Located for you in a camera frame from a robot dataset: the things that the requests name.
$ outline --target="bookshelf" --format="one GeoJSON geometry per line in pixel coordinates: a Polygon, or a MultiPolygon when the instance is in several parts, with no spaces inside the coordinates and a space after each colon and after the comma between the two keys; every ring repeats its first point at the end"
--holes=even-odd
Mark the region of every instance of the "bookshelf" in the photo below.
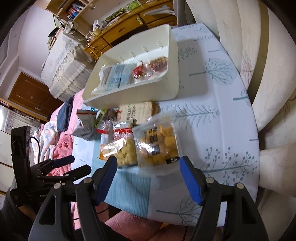
{"type": "Polygon", "coordinates": [[[72,4],[77,2],[83,6],[83,9],[78,12],[78,14],[72,19],[78,24],[78,31],[86,36],[90,30],[92,30],[92,25],[82,18],[83,13],[88,9],[94,8],[94,4],[98,0],[51,0],[46,7],[46,10],[53,13],[55,16],[64,19],[68,19],[68,11],[72,7],[72,4]]]}

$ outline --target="plastic food container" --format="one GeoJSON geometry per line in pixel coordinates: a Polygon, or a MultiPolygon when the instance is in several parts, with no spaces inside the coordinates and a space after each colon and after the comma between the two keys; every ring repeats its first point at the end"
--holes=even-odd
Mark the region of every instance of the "plastic food container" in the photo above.
{"type": "Polygon", "coordinates": [[[96,63],[82,98],[88,106],[99,110],[145,101],[174,99],[179,91],[178,47],[168,24],[138,33],[106,51],[96,63]],[[161,56],[168,58],[168,70],[160,78],[132,83],[101,94],[92,94],[99,85],[102,66],[139,63],[161,56]]]}

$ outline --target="blue gripper pad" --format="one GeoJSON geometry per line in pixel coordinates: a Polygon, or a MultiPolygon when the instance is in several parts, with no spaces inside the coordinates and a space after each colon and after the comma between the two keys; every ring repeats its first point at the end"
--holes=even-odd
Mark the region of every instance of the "blue gripper pad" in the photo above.
{"type": "Polygon", "coordinates": [[[115,173],[117,171],[117,159],[114,156],[109,157],[108,162],[111,162],[109,164],[108,169],[105,171],[104,176],[101,180],[101,182],[98,185],[98,196],[97,196],[97,203],[100,204],[102,201],[106,199],[106,196],[109,192],[111,183],[113,181],[113,178],[115,176],[115,173]]]}
{"type": "Polygon", "coordinates": [[[182,177],[186,183],[186,186],[188,188],[188,191],[190,193],[192,200],[197,202],[197,204],[201,206],[203,202],[203,199],[201,196],[201,187],[196,181],[196,179],[194,178],[194,174],[191,171],[191,170],[194,170],[194,167],[190,162],[190,160],[188,159],[190,162],[190,164],[188,163],[190,165],[189,167],[184,158],[186,157],[182,157],[180,159],[180,171],[181,171],[182,177]]]}

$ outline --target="curtain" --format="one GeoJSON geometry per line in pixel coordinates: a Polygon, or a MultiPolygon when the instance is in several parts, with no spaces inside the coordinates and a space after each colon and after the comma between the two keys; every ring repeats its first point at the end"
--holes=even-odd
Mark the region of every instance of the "curtain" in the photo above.
{"type": "Polygon", "coordinates": [[[22,116],[10,110],[5,132],[8,134],[11,134],[11,130],[13,128],[30,126],[31,127],[30,136],[32,136],[34,134],[34,131],[36,131],[36,129],[38,129],[40,125],[41,124],[38,123],[37,121],[34,121],[28,117],[22,116]]]}

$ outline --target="wooden desk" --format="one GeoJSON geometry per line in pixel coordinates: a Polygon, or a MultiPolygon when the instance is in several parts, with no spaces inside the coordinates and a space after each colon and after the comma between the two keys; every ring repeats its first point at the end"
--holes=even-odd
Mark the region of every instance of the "wooden desk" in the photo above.
{"type": "Polygon", "coordinates": [[[93,39],[84,51],[98,60],[104,52],[136,33],[162,24],[177,25],[177,18],[174,15],[145,15],[146,12],[161,8],[164,5],[173,10],[172,0],[158,0],[145,3],[129,13],[121,15],[117,22],[108,26],[93,39]]]}

